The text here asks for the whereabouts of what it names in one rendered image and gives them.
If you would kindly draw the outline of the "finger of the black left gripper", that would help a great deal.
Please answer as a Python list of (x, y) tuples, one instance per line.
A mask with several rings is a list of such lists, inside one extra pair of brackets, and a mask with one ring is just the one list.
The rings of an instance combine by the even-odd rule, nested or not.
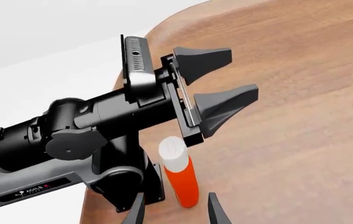
[(187, 85), (191, 85), (209, 72), (232, 63), (230, 48), (200, 50), (175, 47), (173, 54), (177, 62), (177, 70)]
[(231, 117), (259, 98), (255, 84), (240, 86), (218, 93), (195, 94), (195, 108), (204, 138), (210, 138)]

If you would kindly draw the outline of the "red ketchup bottle white cap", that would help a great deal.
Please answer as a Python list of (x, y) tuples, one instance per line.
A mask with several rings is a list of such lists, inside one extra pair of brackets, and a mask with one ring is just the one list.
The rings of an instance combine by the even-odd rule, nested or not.
[(199, 186), (184, 140), (176, 136), (163, 139), (158, 154), (179, 204), (183, 208), (194, 207), (199, 201)]

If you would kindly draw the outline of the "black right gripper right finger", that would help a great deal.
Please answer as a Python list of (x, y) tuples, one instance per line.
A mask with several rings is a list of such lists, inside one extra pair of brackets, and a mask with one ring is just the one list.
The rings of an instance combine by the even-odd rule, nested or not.
[(208, 194), (208, 217), (209, 224), (231, 224), (214, 192)]

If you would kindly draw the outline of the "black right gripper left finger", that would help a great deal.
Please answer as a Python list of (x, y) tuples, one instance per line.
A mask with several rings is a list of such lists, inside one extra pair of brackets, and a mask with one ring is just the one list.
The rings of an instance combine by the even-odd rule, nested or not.
[(143, 224), (145, 215), (145, 195), (143, 192), (137, 194), (127, 216), (121, 224)]

